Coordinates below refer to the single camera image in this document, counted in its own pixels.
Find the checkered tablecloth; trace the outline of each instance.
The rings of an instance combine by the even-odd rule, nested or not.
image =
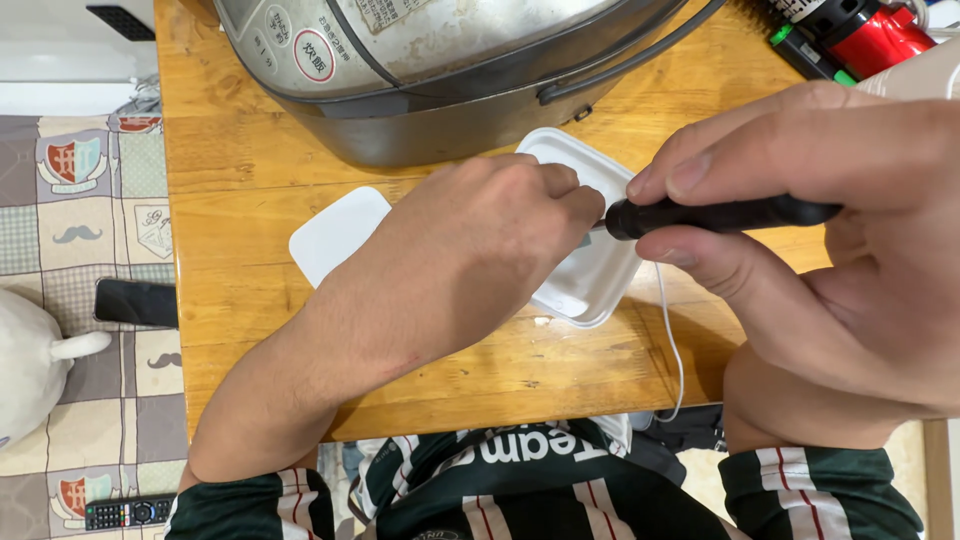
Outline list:
[[[2,540],[162,536],[83,521],[85,501],[176,491],[185,463],[179,334],[92,317],[99,278],[174,282],[162,130],[159,116],[0,116],[0,288],[64,335],[113,337],[77,359],[39,429],[0,449]]]

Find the black screwdriver handle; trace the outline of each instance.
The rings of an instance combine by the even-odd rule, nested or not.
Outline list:
[[[618,240],[636,240],[668,225],[692,225],[715,233],[735,233],[794,225],[819,225],[843,209],[840,205],[809,203],[789,194],[753,201],[685,207],[670,199],[638,206],[624,199],[607,210],[607,231]]]

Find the white cord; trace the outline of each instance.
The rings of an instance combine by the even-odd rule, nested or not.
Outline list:
[[[677,418],[677,413],[680,412],[680,405],[684,402],[684,361],[680,359],[680,352],[677,351],[677,342],[673,340],[673,331],[670,330],[670,314],[666,310],[666,291],[663,289],[663,275],[660,273],[660,263],[654,262],[654,267],[657,268],[657,283],[660,285],[660,307],[663,308],[663,324],[666,326],[666,336],[670,339],[670,348],[673,349],[673,357],[677,359],[677,371],[680,373],[680,395],[677,396],[677,404],[673,407],[673,414],[669,418],[660,418],[657,416],[657,413],[654,413],[654,418],[660,422],[672,422],[674,418]]]

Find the smartphone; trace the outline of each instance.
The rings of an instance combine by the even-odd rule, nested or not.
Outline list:
[[[178,328],[177,288],[101,278],[97,280],[93,318],[101,322]]]

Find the jersey sleeve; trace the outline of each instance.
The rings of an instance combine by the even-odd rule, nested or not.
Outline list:
[[[174,500],[166,540],[333,540],[330,491],[317,471],[197,484]]]
[[[754,540],[923,539],[884,450],[757,450],[725,459],[720,475],[727,511]]]

